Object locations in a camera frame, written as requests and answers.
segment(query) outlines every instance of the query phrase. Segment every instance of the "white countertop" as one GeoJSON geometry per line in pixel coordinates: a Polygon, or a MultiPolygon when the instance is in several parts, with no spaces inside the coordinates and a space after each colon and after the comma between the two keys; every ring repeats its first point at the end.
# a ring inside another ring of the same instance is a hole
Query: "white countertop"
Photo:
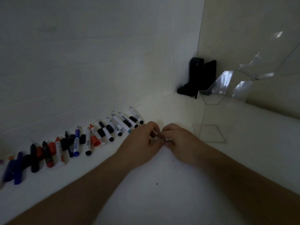
{"type": "MultiPolygon", "coordinates": [[[[160,128],[177,123],[193,131],[201,123],[205,103],[172,93],[155,105],[136,110],[160,128]]],[[[236,125],[234,137],[226,144],[210,143],[220,151],[300,193],[297,136],[300,122],[245,105],[246,115],[236,125]]],[[[34,204],[78,179],[112,155],[126,137],[96,148],[91,156],[71,158],[64,167],[44,167],[33,174],[28,168],[25,180],[13,182],[0,191],[0,224],[8,222],[34,204]]],[[[239,213],[199,170],[179,162],[163,147],[147,164],[133,170],[118,186],[95,224],[243,224],[239,213]]]]}

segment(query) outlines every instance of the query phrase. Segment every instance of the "right hand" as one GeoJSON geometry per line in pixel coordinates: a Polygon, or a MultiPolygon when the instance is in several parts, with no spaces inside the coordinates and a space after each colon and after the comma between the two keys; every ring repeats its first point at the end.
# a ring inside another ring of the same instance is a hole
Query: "right hand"
{"type": "Polygon", "coordinates": [[[171,139],[164,145],[179,161],[191,165],[198,164],[204,148],[208,147],[191,132],[173,123],[166,125],[157,137],[171,139]]]}

